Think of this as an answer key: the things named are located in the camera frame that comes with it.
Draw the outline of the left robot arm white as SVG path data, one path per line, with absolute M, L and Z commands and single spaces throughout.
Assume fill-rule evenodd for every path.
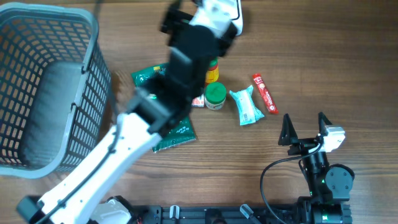
M 146 151 L 186 117 L 203 93 L 210 62 L 225 55 L 239 29 L 235 10 L 215 1 L 194 15 L 172 4 L 162 32 L 170 34 L 169 64 L 136 88 L 116 124 L 60 184 L 41 197 L 24 197 L 17 212 L 27 223 L 131 223 L 132 210 L 107 191 Z

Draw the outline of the green glove package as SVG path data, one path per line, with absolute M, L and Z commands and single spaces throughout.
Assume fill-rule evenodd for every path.
M 135 86 L 141 86 L 146 80 L 153 77 L 156 73 L 163 75 L 166 71 L 167 63 L 162 63 L 147 67 L 137 72 L 131 73 Z M 153 153 L 175 147 L 184 143 L 196 140 L 196 135 L 190 118 L 187 116 L 173 128 L 156 146 L 152 148 Z

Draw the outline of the light blue tissue pack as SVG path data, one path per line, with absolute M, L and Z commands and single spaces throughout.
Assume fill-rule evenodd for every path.
M 236 102 L 239 113 L 239 124 L 241 126 L 256 123 L 265 117 L 252 100 L 253 90 L 254 87 L 250 85 L 246 89 L 237 92 L 229 91 L 232 99 Z

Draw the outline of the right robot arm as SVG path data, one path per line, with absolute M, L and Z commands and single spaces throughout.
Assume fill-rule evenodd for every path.
M 310 191 L 309 197 L 299 197 L 295 203 L 293 220 L 295 223 L 352 223 L 347 201 L 354 172 L 342 164 L 331 165 L 327 159 L 327 154 L 345 140 L 345 130 L 332 124 L 322 112 L 318 114 L 318 127 L 317 136 L 300 139 L 289 115 L 283 118 L 278 144 L 290 147 L 288 155 L 300 157 L 299 167 Z

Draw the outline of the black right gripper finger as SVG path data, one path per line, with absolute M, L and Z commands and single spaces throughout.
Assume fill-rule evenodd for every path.
M 326 128 L 332 125 L 332 122 L 325 116 L 323 112 L 319 112 L 318 114 L 318 127 L 319 127 L 319 133 L 322 136 L 326 136 Z
M 297 143 L 297 133 L 295 132 L 290 116 L 286 113 L 283 117 L 282 130 L 279 136 L 278 145 L 290 146 Z

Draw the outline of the red stick sachet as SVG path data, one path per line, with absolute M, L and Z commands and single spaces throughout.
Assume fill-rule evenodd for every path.
M 271 96 L 270 91 L 266 87 L 266 84 L 264 83 L 264 80 L 262 79 L 262 76 L 260 73 L 255 73 L 253 76 L 254 83 L 257 85 L 257 89 L 260 92 L 260 95 L 268 109 L 268 112 L 270 114 L 279 114 L 279 110 L 277 109 L 274 100 Z

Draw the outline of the red sriracha bottle green cap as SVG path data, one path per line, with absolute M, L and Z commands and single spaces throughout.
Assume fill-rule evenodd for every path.
M 217 82 L 219 79 L 218 59 L 215 58 L 210 62 L 208 71 L 206 73 L 205 83 L 210 84 Z

